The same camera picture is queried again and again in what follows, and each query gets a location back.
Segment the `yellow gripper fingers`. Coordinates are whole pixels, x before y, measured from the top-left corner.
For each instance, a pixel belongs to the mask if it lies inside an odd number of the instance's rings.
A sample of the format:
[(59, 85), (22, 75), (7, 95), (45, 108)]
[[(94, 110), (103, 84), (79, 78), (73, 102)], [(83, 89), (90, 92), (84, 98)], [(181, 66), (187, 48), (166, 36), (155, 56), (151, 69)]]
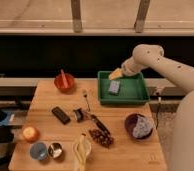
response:
[(122, 76), (123, 76), (122, 69), (117, 68), (109, 75), (109, 79), (114, 80), (114, 79), (120, 78)]

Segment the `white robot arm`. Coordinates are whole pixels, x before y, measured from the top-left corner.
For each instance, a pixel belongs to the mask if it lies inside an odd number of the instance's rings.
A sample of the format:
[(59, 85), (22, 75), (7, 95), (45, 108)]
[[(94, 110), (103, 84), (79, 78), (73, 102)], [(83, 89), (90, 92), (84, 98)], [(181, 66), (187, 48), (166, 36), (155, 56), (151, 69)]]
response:
[(194, 67), (166, 58), (160, 45), (140, 44), (109, 79), (133, 76), (148, 67), (186, 92), (177, 109), (167, 171), (194, 171)]

